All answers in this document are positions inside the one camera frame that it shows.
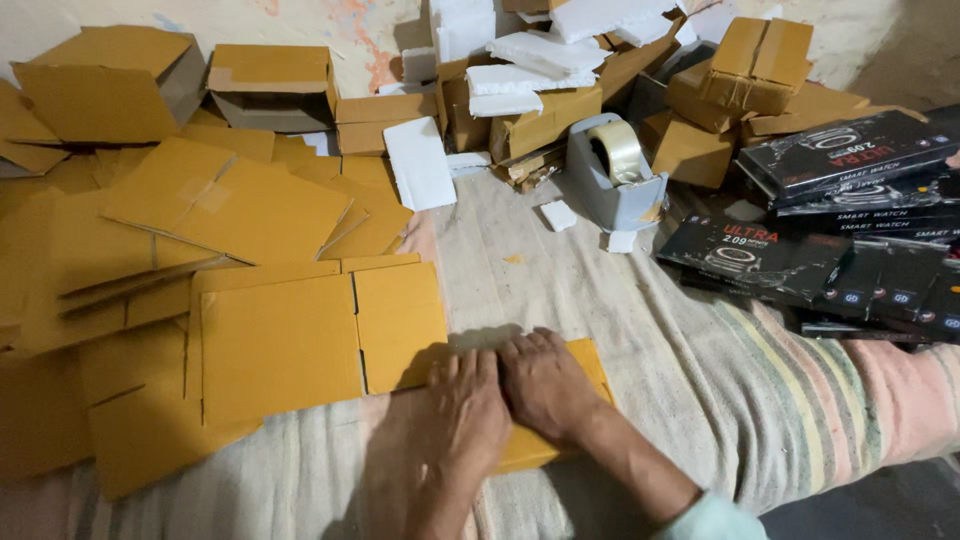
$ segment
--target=gray tape dispenser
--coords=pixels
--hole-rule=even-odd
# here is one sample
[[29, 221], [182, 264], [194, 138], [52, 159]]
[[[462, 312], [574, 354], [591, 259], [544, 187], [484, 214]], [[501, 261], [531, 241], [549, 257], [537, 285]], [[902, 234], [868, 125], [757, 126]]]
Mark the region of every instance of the gray tape dispenser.
[[653, 174], [620, 116], [605, 112], [570, 126], [566, 171], [604, 231], [639, 231], [660, 221], [667, 175]]

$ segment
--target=right hand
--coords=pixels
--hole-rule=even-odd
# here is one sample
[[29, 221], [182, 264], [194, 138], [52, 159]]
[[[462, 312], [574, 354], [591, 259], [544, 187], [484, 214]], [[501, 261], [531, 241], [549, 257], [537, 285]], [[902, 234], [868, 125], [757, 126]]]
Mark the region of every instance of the right hand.
[[556, 442], [578, 442], [609, 405], [593, 388], [564, 339], [549, 330], [518, 335], [498, 350], [505, 389], [520, 424]]

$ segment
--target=tape roll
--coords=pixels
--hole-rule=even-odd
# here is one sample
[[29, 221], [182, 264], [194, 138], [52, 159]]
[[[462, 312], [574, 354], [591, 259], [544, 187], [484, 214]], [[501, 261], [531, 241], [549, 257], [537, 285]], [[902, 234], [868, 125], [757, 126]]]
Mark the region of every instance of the tape roll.
[[642, 164], [646, 161], [640, 141], [630, 124], [623, 120], [614, 120], [609, 124], [590, 128], [587, 130], [587, 139], [607, 169], [613, 187], [632, 184], [641, 176]]

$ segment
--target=striped blanket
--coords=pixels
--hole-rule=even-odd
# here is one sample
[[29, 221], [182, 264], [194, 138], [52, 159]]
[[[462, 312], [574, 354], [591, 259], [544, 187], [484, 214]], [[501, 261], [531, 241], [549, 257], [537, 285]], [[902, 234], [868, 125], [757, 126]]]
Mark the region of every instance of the striped blanket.
[[[553, 233], [526, 196], [488, 173], [459, 203], [419, 213], [404, 250], [438, 263], [451, 342], [521, 329], [591, 337], [618, 406], [697, 482], [756, 513], [894, 463], [960, 448], [960, 349], [910, 356], [882, 342], [802, 339], [777, 313], [676, 284], [654, 253], [697, 197], [632, 255], [604, 251], [581, 218]], [[116, 504], [86, 464], [0, 489], [16, 538], [396, 538], [420, 471], [420, 393], [277, 415], [203, 463]], [[468, 522], [484, 539], [640, 536], [630, 496], [584, 457], [489, 479]]]

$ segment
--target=wall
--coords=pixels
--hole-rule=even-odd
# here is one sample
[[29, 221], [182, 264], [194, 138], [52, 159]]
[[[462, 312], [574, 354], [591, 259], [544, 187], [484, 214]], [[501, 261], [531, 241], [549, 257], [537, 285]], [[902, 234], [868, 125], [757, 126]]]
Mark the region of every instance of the wall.
[[[684, 0], [692, 10], [716, 0]], [[960, 101], [957, 0], [725, 0], [710, 10], [816, 26], [812, 77], [880, 103], [918, 109]], [[0, 76], [76, 34], [81, 25], [145, 24], [190, 32], [205, 52], [218, 42], [328, 45], [349, 97], [392, 82], [400, 49], [430, 44], [420, 0], [2, 0]], [[500, 21], [503, 34], [516, 19]]]

